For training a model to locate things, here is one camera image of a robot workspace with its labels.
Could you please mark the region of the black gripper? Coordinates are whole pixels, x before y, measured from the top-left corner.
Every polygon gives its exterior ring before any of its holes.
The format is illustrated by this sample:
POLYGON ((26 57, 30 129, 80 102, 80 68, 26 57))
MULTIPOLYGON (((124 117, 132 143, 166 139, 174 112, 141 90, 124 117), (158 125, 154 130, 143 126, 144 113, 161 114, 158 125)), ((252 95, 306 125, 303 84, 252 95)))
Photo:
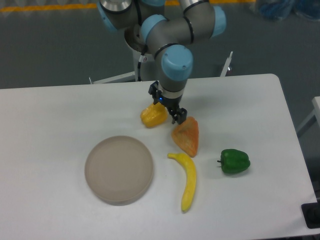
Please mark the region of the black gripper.
POLYGON ((172 117, 172 124, 182 124, 188 115, 188 111, 185 108, 180 108, 180 101, 182 99, 184 90, 171 92, 165 89, 160 89, 158 81, 153 82, 149 86, 148 93, 152 96, 154 103, 161 103, 167 108, 168 113, 172 117))

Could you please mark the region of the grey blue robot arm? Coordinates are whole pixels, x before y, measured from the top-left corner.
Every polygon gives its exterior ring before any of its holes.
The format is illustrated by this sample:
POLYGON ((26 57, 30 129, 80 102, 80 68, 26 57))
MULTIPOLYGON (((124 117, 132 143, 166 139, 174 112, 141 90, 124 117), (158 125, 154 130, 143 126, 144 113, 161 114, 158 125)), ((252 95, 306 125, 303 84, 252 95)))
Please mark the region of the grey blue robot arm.
POLYGON ((183 15, 173 20, 164 16, 163 0, 99 0, 96 5, 109 31, 137 28, 142 53, 151 54, 157 67, 148 93, 154 104, 167 109, 173 123, 182 124, 188 112, 179 104, 194 65, 187 46, 222 34, 227 19, 223 9, 208 0, 179 3, 183 15))

